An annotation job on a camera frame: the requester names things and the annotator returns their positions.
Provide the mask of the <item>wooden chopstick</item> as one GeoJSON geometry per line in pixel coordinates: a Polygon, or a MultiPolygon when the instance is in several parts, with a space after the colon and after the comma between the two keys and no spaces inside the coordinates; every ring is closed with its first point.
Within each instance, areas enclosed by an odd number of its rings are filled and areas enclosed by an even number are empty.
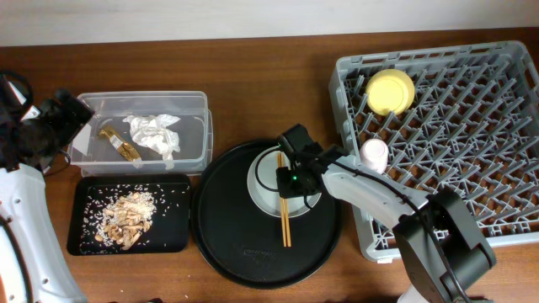
{"type": "MultiPolygon", "coordinates": [[[[284,167],[286,162],[285,162],[285,159],[284,159],[284,155],[282,153],[281,153],[281,155],[282,155],[282,165],[281,165],[281,167],[284,167]]],[[[287,234],[287,240],[288,240],[288,247],[291,247],[291,230],[290,230],[288,203],[287,203],[286,199],[284,199],[284,201],[285,201],[285,207],[286,207],[285,213],[286,213],[286,223],[287,223],[286,234],[287,234]]]]}
{"type": "MultiPolygon", "coordinates": [[[[277,152],[277,168],[281,168],[282,165],[282,155],[280,151],[277,152]]],[[[287,240],[287,234],[286,234],[286,207],[285,207],[285,201],[279,194],[279,201],[280,201],[280,220],[281,220],[281,230],[282,230],[282,237],[283,237],[283,247],[288,247],[288,240],[287,240]]]]}

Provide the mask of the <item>white round plate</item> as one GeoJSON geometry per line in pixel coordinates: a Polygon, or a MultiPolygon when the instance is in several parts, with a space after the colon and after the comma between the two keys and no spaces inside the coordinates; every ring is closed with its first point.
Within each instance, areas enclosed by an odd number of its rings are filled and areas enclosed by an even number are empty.
{"type": "MultiPolygon", "coordinates": [[[[280,196],[278,192],[273,192],[265,189],[263,185],[270,189],[277,189],[276,169],[278,165],[277,154],[279,152],[276,147],[268,148],[262,151],[252,161],[248,169],[247,186],[248,193],[255,205],[262,210],[266,215],[276,218],[280,217],[280,196]],[[258,166],[258,176],[256,178],[255,168],[258,166]]],[[[320,200],[322,194],[314,194],[307,196],[307,203],[314,208],[320,200]]],[[[303,197],[295,197],[287,199],[289,218],[295,218],[305,215],[310,211],[305,204],[303,197]]]]}

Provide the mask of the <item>pink cup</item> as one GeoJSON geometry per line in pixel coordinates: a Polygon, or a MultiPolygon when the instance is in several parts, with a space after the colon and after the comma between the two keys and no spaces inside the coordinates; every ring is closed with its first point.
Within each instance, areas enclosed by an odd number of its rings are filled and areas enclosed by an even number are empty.
{"type": "Polygon", "coordinates": [[[388,158],[387,144],[380,139],[367,140],[360,148],[361,163],[377,173],[385,172],[388,158]]]}

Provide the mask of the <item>yellow bowl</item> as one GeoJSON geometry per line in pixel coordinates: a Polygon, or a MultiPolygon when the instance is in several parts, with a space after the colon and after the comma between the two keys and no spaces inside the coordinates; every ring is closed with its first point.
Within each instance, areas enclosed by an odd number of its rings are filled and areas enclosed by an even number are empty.
{"type": "Polygon", "coordinates": [[[367,105],[374,113],[387,116],[399,115],[414,101],[415,87],[412,78],[397,69],[376,73],[366,86],[367,105]]]}

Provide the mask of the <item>gold foil wrapper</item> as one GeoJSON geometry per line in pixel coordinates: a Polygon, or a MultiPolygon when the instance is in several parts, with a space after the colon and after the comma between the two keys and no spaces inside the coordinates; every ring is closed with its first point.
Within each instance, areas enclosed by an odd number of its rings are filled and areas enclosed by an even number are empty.
{"type": "Polygon", "coordinates": [[[128,162],[138,162],[141,155],[134,146],[124,140],[111,126],[106,125],[99,131],[99,136],[106,138],[112,147],[128,162]]]}

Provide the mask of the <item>white napkin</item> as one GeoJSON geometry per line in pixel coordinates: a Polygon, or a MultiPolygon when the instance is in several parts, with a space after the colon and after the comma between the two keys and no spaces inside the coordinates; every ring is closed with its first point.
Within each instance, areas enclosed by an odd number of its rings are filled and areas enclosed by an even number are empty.
{"type": "Polygon", "coordinates": [[[172,161],[173,153],[180,152],[179,135],[168,128],[179,122],[179,117],[170,114],[129,115],[122,121],[129,124],[131,139],[138,146],[151,149],[164,161],[172,161]]]}

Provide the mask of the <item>food scraps with rice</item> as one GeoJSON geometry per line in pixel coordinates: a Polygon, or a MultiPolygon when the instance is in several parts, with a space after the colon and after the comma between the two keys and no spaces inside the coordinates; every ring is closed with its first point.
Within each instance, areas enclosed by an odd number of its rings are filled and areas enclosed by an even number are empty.
{"type": "Polygon", "coordinates": [[[93,238],[106,247],[126,253],[150,231],[157,214],[157,199],[146,189],[131,189],[114,197],[98,212],[93,238]]]}

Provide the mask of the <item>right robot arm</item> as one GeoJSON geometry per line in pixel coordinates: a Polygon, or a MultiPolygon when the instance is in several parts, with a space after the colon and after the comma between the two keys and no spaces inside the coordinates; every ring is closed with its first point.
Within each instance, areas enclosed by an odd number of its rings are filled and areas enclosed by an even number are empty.
{"type": "Polygon", "coordinates": [[[291,163],[276,171],[281,197],[328,194],[392,231],[412,284],[401,302],[468,302],[467,289],[497,263],[494,250],[453,190],[431,194],[397,183],[340,146],[323,149],[303,125],[293,126],[277,141],[291,163]]]}

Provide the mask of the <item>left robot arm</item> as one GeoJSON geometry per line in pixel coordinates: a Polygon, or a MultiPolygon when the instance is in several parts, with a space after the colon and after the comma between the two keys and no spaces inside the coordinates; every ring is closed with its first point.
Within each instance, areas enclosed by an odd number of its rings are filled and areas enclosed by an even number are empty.
{"type": "Polygon", "coordinates": [[[22,75],[1,72],[1,299],[84,302],[51,223],[45,172],[94,111],[66,89],[34,101],[22,75]]]}

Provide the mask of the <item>clear plastic waste bin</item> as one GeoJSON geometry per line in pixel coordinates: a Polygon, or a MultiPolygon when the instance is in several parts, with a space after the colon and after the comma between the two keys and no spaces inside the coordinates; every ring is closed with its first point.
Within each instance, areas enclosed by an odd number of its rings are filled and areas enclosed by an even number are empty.
{"type": "Polygon", "coordinates": [[[82,175],[108,174],[200,174],[212,158],[213,128],[207,96],[201,91],[123,91],[82,93],[78,99],[93,109],[95,115],[87,123],[92,127],[88,153],[84,156],[72,147],[67,148],[71,164],[82,169],[82,175]],[[149,148],[138,146],[130,136],[130,126],[122,120],[129,115],[149,116],[170,114],[180,121],[168,128],[179,135],[180,152],[172,161],[149,148]],[[106,125],[136,148],[139,162],[126,161],[109,143],[99,136],[106,125]]]}

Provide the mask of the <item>grey dishwasher rack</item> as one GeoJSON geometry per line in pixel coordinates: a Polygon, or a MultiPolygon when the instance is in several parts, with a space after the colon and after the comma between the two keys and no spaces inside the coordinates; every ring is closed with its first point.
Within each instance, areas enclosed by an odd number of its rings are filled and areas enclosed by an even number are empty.
{"type": "Polygon", "coordinates": [[[380,139],[386,175],[410,188],[453,189],[493,247],[538,239],[538,73],[519,41],[346,56],[328,90],[336,130],[352,154],[380,139]],[[380,116],[366,86],[406,72],[414,101],[380,116]]]}

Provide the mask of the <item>white label on bin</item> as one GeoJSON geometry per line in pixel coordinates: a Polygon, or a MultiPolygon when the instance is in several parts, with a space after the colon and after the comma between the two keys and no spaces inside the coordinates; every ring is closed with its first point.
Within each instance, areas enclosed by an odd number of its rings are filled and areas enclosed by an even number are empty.
{"type": "Polygon", "coordinates": [[[88,153],[88,146],[90,141],[90,135],[92,132],[92,127],[90,125],[85,125],[77,134],[72,142],[72,147],[81,152],[84,156],[88,153]]]}

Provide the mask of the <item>round black serving tray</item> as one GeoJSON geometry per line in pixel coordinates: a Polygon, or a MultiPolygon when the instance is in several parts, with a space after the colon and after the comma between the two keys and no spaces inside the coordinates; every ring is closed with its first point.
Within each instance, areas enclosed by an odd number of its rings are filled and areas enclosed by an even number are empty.
{"type": "Polygon", "coordinates": [[[248,193],[247,173],[274,140],[247,141],[224,152],[202,173],[190,206],[191,227],[205,260],[221,275],[255,289],[298,283],[331,256],[342,231],[341,202],[323,195],[291,219],[284,247],[280,218],[265,214],[248,193]]]}

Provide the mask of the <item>black rectangular tray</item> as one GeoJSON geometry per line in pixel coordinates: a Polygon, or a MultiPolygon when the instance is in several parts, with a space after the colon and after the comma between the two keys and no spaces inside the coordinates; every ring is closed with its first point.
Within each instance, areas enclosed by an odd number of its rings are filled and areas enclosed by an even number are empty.
{"type": "Polygon", "coordinates": [[[67,251],[73,256],[119,254],[93,238],[98,212],[114,197],[131,189],[148,190],[157,199],[150,231],[127,250],[133,253],[176,253],[189,241],[190,180],[183,174],[147,174],[82,178],[75,191],[67,251]]]}

